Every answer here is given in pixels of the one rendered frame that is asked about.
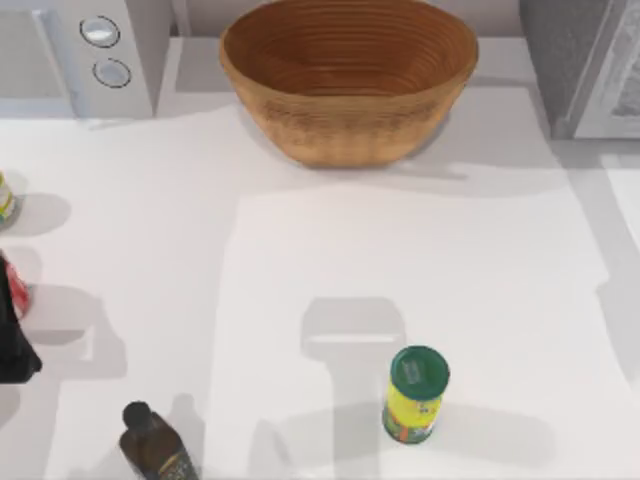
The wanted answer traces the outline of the brown woven basket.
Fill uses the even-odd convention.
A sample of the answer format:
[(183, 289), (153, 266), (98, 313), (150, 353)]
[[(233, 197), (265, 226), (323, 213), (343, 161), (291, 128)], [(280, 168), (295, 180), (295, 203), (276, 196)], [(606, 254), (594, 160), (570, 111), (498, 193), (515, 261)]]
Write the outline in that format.
[(423, 0), (272, 0), (220, 38), (249, 116), (308, 167), (385, 166), (414, 152), (478, 59), (476, 33)]

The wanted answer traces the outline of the yellow can with green lid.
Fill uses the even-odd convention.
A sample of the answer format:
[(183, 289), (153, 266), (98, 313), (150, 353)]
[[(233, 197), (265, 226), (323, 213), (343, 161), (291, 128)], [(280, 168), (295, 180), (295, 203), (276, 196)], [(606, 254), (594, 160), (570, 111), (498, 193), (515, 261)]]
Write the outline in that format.
[(382, 411), (394, 440), (419, 444), (431, 435), (450, 376), (447, 361), (431, 347), (409, 345), (394, 356)]

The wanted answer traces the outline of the dark brown bottle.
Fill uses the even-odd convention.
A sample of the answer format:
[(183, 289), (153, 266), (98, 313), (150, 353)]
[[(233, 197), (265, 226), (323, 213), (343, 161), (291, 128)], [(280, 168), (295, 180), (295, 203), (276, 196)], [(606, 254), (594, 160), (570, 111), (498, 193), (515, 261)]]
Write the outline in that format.
[(181, 436), (146, 402), (127, 404), (122, 420), (119, 447), (137, 480), (200, 480)]

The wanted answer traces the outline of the microwave knob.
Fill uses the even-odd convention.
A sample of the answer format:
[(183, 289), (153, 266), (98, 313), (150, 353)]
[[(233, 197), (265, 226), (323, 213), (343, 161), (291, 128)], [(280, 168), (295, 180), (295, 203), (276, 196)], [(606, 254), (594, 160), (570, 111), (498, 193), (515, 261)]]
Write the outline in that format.
[(105, 16), (83, 19), (79, 24), (79, 31), (88, 44), (97, 48), (111, 48), (121, 37), (118, 25)]
[(124, 88), (132, 79), (129, 67), (113, 58), (97, 61), (92, 67), (92, 73), (100, 84), (111, 89)]

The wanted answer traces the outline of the yellow and white can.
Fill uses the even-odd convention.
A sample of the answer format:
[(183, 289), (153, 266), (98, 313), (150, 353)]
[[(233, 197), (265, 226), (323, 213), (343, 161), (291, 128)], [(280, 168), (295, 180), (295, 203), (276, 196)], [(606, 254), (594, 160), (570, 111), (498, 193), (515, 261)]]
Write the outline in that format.
[(15, 210), (16, 200), (5, 175), (0, 171), (0, 225), (6, 224)]

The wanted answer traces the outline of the pale microwave oven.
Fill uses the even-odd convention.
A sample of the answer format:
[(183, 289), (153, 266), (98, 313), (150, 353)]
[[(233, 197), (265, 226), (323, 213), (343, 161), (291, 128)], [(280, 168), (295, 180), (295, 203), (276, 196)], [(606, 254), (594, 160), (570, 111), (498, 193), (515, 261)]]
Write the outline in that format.
[[(97, 48), (83, 19), (105, 16), (121, 37)], [(0, 119), (147, 119), (155, 115), (169, 50), (171, 0), (0, 0)], [(124, 88), (100, 84), (100, 60), (125, 63)]]

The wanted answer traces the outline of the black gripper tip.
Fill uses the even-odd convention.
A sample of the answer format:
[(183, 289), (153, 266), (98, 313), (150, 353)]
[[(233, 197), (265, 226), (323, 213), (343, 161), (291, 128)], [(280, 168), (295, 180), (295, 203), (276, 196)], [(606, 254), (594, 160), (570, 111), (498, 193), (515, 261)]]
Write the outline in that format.
[(27, 383), (42, 370), (20, 324), (29, 303), (28, 286), (0, 251), (0, 385)]

